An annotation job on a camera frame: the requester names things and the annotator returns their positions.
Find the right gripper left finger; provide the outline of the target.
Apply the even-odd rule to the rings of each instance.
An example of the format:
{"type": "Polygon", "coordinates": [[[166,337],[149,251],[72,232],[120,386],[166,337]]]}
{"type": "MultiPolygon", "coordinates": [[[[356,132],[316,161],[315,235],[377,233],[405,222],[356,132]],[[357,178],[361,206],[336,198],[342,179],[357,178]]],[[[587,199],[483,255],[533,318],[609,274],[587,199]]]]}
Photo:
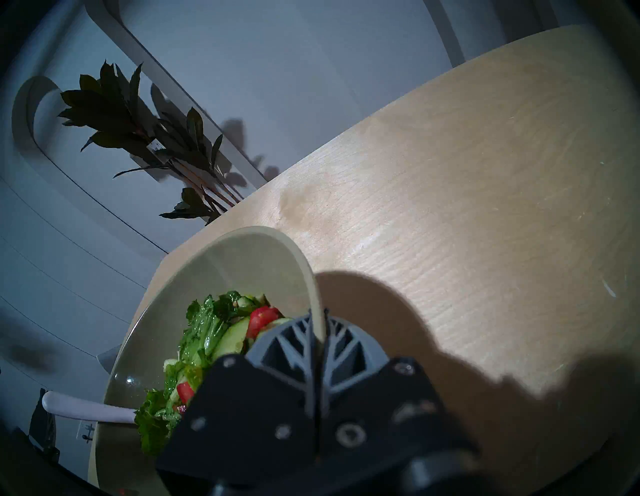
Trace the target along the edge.
{"type": "Polygon", "coordinates": [[[316,460],[312,314],[217,359],[156,459],[166,488],[260,488],[316,460]]]}

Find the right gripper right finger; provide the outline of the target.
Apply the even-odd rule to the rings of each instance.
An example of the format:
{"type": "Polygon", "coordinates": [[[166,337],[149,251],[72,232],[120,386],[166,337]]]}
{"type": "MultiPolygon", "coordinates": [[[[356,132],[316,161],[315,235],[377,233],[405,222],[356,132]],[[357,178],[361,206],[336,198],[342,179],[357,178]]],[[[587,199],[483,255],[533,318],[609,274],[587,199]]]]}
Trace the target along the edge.
{"type": "Polygon", "coordinates": [[[449,411],[423,367],[389,358],[371,335],[325,315],[319,373],[319,455],[414,448],[409,458],[476,466],[476,443],[449,411]]]}

